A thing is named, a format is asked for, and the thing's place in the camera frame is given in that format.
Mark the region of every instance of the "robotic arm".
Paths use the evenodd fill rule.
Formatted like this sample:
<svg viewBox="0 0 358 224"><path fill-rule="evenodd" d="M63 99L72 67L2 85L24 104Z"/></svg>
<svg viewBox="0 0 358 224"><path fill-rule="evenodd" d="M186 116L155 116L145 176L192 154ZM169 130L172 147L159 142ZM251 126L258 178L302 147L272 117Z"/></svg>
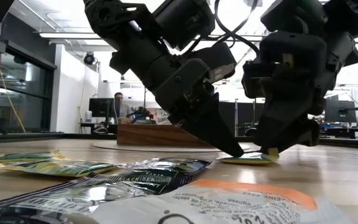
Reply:
<svg viewBox="0 0 358 224"><path fill-rule="evenodd" d="M151 13L144 4L84 0L92 29L114 47L110 67L131 69L168 119L186 132L234 156L243 150L219 114L212 83L234 74L236 61L225 42L192 52L208 39L215 18L205 0L166 0ZM243 66L249 98L265 97L255 143L262 152L294 144L318 143L318 125L307 114L321 114L324 95L346 65L358 63L358 0L277 0L261 17L271 33L260 53ZM183 50L195 37L190 50Z"/></svg>

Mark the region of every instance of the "security camera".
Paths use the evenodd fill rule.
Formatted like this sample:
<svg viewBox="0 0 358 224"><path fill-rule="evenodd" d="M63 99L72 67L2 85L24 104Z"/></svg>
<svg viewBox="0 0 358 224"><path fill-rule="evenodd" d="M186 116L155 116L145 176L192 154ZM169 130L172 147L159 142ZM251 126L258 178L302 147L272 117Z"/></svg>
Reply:
<svg viewBox="0 0 358 224"><path fill-rule="evenodd" d="M94 57L93 52L87 52L84 57L84 63L87 65L94 65L98 62L98 59Z"/></svg>
<svg viewBox="0 0 358 224"><path fill-rule="evenodd" d="M26 61L25 61L23 58L20 58L20 57L18 57L18 56L15 56L15 57L13 58L13 61L14 61L15 63L19 63L19 64L21 64L21 65L24 65L24 64L26 63Z"/></svg>

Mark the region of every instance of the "desk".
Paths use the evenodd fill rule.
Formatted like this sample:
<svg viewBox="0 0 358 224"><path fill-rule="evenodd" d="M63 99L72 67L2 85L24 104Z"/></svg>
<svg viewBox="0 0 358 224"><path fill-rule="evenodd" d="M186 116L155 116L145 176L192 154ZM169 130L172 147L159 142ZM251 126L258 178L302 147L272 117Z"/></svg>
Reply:
<svg viewBox="0 0 358 224"><path fill-rule="evenodd" d="M0 143L0 153L40 152L59 149L73 159L101 162L135 162L152 157L189 157L212 160L214 153L125 152L98 149L95 140L57 139ZM325 195L358 224L358 149L331 146L293 146L281 154L278 164L242 166L217 163L199 178L271 184L312 196ZM66 177L33 175L0 170L0 199L60 184Z"/></svg>
<svg viewBox="0 0 358 224"><path fill-rule="evenodd" d="M356 138L358 128L326 128L326 135L335 136L337 138Z"/></svg>
<svg viewBox="0 0 358 224"><path fill-rule="evenodd" d="M102 126L103 124L100 123L80 123L81 129L82 128L91 128L90 134L93 133L93 131L96 129L96 125ZM108 127L109 133L111 134L117 134L117 125L116 124L109 124Z"/></svg>

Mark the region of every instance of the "yellow cable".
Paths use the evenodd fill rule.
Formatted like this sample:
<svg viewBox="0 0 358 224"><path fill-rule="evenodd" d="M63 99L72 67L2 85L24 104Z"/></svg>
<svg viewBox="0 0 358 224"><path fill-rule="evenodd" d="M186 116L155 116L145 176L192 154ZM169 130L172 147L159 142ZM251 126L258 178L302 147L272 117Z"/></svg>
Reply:
<svg viewBox="0 0 358 224"><path fill-rule="evenodd" d="M15 114L16 119L19 121L20 126L21 126L22 129L23 129L23 132L25 133L25 128L24 128L24 125L23 125L23 123L22 123L22 120L20 119L19 115L17 115L16 109L15 109L15 107L13 106L11 97L9 96L9 93L7 92L7 88L6 88L6 85L5 85L5 79L4 79L4 76L2 75L1 67L0 67L0 77L1 77L1 80L2 80L2 84L4 85L4 88L5 88L5 90L6 90L7 99L9 100L9 103L11 104L13 113Z"/></svg>

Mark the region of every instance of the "wooden box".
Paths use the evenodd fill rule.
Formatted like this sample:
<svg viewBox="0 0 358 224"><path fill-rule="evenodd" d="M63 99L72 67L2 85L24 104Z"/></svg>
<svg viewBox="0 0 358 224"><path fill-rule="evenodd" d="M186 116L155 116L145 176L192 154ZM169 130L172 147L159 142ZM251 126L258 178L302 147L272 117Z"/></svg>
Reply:
<svg viewBox="0 0 358 224"><path fill-rule="evenodd" d="M136 146L211 147L173 125L119 124L117 144Z"/></svg>

